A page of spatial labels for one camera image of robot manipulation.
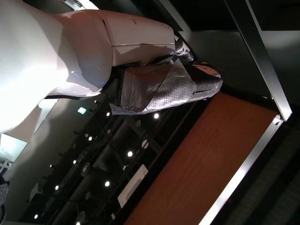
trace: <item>wooden panel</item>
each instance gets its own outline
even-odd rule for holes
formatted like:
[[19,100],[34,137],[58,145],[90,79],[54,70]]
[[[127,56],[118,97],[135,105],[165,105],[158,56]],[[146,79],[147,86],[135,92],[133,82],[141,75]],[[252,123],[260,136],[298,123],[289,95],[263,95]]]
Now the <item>wooden panel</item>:
[[275,115],[218,93],[125,224],[199,224]]

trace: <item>track light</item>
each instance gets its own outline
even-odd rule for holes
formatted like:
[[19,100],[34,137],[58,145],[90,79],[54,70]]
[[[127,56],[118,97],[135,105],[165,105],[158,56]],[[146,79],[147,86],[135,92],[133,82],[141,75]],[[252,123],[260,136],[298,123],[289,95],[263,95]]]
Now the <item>track light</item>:
[[146,149],[146,148],[148,148],[149,147],[149,142],[148,142],[148,140],[144,140],[143,142],[142,142],[142,148],[143,149]]

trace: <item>dark ceiling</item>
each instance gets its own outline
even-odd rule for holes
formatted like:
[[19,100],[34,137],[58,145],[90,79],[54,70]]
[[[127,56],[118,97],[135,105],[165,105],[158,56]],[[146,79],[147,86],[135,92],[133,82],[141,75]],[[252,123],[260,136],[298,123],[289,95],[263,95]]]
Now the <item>dark ceiling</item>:
[[[30,202],[21,222],[42,224],[76,224],[78,212],[84,211],[89,222],[113,222],[111,214],[118,216],[120,205],[117,197],[138,168],[144,164],[149,175],[132,195],[132,202],[125,205],[118,219],[127,216],[135,201],[146,191],[172,153],[199,118],[210,100],[186,104],[177,108],[141,116],[106,116],[113,98],[105,98],[91,119],[78,134],[53,172],[40,183],[42,191]],[[142,148],[147,140],[149,147]],[[98,175],[82,177],[81,169],[89,163],[99,170]],[[105,187],[106,180],[110,186]],[[85,196],[90,192],[91,198]]]

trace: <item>metal frame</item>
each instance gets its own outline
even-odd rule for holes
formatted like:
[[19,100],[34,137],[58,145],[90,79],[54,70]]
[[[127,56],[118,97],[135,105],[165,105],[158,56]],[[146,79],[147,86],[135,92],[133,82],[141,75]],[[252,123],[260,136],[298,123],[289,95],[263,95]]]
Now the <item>metal frame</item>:
[[283,120],[277,115],[273,121],[270,123],[266,131],[263,133],[262,137],[256,143],[254,148],[251,150],[250,154],[247,156],[243,164],[239,167],[237,172],[231,178],[229,183],[226,185],[220,196],[213,203],[212,207],[205,214],[199,225],[209,225],[214,220],[216,215],[222,209],[223,205],[226,203],[228,198],[234,192],[236,187],[240,184],[248,170],[251,168],[252,164],[259,157],[265,146],[268,144],[272,136],[276,133],[278,128],[283,123]]
[[248,0],[224,0],[256,66],[261,73],[282,118],[292,114],[276,72],[263,44],[261,28]]

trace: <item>wrapped object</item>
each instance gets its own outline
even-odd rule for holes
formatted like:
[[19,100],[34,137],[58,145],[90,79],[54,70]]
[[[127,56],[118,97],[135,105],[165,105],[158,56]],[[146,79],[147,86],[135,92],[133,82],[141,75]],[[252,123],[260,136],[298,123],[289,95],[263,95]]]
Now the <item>wrapped object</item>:
[[121,102],[112,105],[113,114],[147,114],[216,94],[220,75],[207,65],[145,65],[125,71]]

